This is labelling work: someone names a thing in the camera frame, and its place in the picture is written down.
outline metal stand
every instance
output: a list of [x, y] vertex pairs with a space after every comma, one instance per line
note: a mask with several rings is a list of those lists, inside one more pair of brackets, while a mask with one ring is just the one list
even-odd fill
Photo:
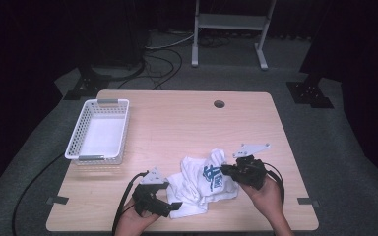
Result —
[[229, 30], [258, 30], [261, 31], [260, 41], [254, 44], [257, 56], [260, 62], [260, 68], [268, 70], [268, 65], [263, 54], [263, 44], [270, 25], [273, 10], [275, 9], [276, 0], [272, 0], [267, 16], [235, 16], [235, 15], [217, 15], [217, 14], [200, 14], [199, 1], [196, 0], [195, 10], [195, 27], [192, 45], [192, 66], [198, 67], [198, 31], [199, 28], [211, 29], [229, 29]]
[[308, 75], [304, 82], [286, 82], [296, 104], [310, 104], [312, 108], [334, 108], [328, 97], [318, 88], [322, 77]]

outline gray carpet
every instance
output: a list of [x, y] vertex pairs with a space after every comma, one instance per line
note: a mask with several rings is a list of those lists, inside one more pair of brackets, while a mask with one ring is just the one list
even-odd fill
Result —
[[[165, 45], [181, 37], [153, 33], [151, 46]], [[303, 81], [298, 73], [310, 46], [309, 41], [267, 39], [264, 53], [269, 70], [259, 68], [253, 50], [257, 39], [232, 38], [219, 48], [200, 48], [199, 67], [192, 68], [191, 47], [179, 45], [177, 51], [183, 64], [180, 71], [164, 83], [162, 89], [172, 90], [235, 90], [266, 91], [272, 95], [281, 116], [293, 154], [320, 226], [312, 232], [296, 235], [378, 235], [378, 169], [364, 156], [343, 111], [341, 84], [323, 79], [321, 91], [328, 96], [334, 109], [311, 108], [293, 102], [286, 82]], [[173, 62], [175, 70], [179, 57], [170, 51], [153, 53]], [[146, 58], [150, 67], [142, 74], [164, 74], [169, 65]], [[126, 75], [123, 69], [98, 69], [100, 73]], [[66, 94], [79, 79], [77, 70], [56, 81]], [[122, 89], [152, 89], [156, 78], [139, 78]], [[121, 83], [109, 85], [116, 89]], [[22, 149], [14, 157], [0, 179], [0, 235], [12, 235], [11, 219], [17, 199], [28, 183], [53, 159], [64, 152], [82, 105], [81, 100], [61, 100], [40, 123]], [[51, 233], [45, 228], [51, 205], [48, 197], [56, 196], [67, 171], [68, 161], [57, 159], [31, 185], [20, 202], [16, 230], [18, 235], [109, 235], [102, 233]], [[273, 235], [267, 233], [205, 233], [202, 235]]]

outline wrist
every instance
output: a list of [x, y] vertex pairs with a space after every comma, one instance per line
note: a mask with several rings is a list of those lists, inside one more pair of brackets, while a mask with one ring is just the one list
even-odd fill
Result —
[[115, 236], [140, 236], [143, 233], [143, 230], [135, 230], [132, 227], [131, 228], [117, 228]]
[[278, 213], [271, 215], [268, 217], [268, 220], [275, 231], [275, 235], [277, 236], [291, 236], [293, 235], [292, 230], [290, 229], [290, 226], [284, 217], [283, 213]]

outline white cloth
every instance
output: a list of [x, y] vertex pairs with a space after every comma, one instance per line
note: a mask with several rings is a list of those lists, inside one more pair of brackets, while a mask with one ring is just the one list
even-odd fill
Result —
[[170, 218], [205, 213], [209, 202], [233, 199], [238, 195], [238, 184], [220, 171], [224, 163], [221, 149], [213, 149], [206, 159], [187, 156], [181, 161], [182, 172], [167, 177], [170, 183], [167, 200], [183, 202], [180, 210], [170, 213]]

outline basket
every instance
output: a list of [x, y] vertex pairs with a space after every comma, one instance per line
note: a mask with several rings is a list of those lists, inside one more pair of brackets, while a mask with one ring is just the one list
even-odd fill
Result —
[[66, 148], [65, 157], [77, 165], [120, 164], [128, 120], [129, 100], [87, 100]]

